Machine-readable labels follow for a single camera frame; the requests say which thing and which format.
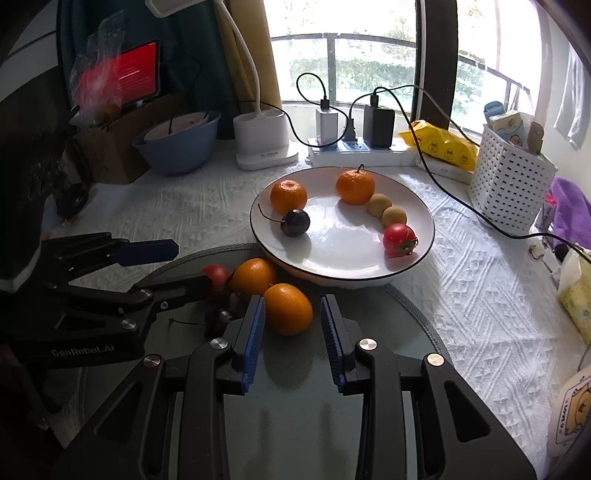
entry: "orange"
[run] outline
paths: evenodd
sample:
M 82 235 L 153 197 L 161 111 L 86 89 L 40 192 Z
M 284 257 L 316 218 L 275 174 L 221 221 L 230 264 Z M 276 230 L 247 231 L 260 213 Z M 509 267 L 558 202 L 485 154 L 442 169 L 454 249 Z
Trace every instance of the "orange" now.
M 357 170 L 348 170 L 336 181 L 337 193 L 349 205 L 363 205 L 375 192 L 374 178 L 364 168 L 361 164 Z
M 263 295 L 274 282 L 273 265 L 262 258 L 251 258 L 234 270 L 230 289 L 245 296 Z
M 289 210 L 302 210 L 308 202 L 308 193 L 295 180 L 283 180 L 273 185 L 270 200 L 273 209 L 285 215 Z
M 278 283 L 263 295 L 265 323 L 276 332 L 291 336 L 306 330 L 314 312 L 310 300 L 293 285 Z

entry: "white plastic basket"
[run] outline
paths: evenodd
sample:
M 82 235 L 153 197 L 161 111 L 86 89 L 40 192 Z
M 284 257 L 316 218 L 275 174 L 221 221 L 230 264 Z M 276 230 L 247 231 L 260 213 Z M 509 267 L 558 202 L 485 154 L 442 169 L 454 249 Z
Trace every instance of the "white plastic basket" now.
M 557 168 L 504 141 L 485 125 L 468 194 L 472 206 L 513 235 L 529 233 Z

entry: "black charger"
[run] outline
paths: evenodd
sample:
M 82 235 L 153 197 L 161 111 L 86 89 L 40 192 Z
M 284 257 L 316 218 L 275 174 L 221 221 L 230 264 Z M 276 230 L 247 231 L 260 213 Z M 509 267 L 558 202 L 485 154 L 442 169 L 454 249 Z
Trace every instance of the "black charger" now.
M 371 148 L 390 148 L 394 136 L 395 112 L 378 106 L 378 95 L 369 97 L 363 109 L 363 141 Z

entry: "white textured tablecloth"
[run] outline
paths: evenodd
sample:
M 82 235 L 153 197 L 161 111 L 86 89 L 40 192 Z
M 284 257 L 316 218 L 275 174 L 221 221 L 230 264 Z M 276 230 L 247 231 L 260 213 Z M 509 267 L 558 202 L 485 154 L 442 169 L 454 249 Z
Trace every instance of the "white textured tablecloth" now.
M 254 242 L 249 211 L 256 194 L 287 167 L 241 171 L 231 142 L 210 163 L 182 177 L 148 172 L 127 186 L 98 185 L 70 225 L 52 236 L 110 231 L 132 241 L 173 238 L 180 257 L 224 244 Z M 485 228 L 441 192 L 426 172 L 379 167 L 411 188 L 431 210 L 436 238 L 427 258 L 392 282 L 430 319 L 457 370 L 533 463 L 547 472 L 548 422 L 555 396 L 576 372 L 584 343 L 554 297 L 541 261 L 527 244 Z M 466 186 L 442 179 L 467 200 Z M 77 283 L 125 291 L 159 265 L 113 265 Z

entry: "red tomato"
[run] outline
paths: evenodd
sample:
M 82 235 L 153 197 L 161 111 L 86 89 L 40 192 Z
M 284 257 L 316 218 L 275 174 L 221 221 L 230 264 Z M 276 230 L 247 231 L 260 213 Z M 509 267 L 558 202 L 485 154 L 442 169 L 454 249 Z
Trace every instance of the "red tomato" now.
M 221 265 L 207 265 L 201 272 L 212 281 L 214 290 L 223 290 L 226 287 L 226 280 L 232 274 Z
M 404 257 L 413 253 L 418 238 L 408 225 L 394 223 L 384 230 L 382 243 L 389 257 Z

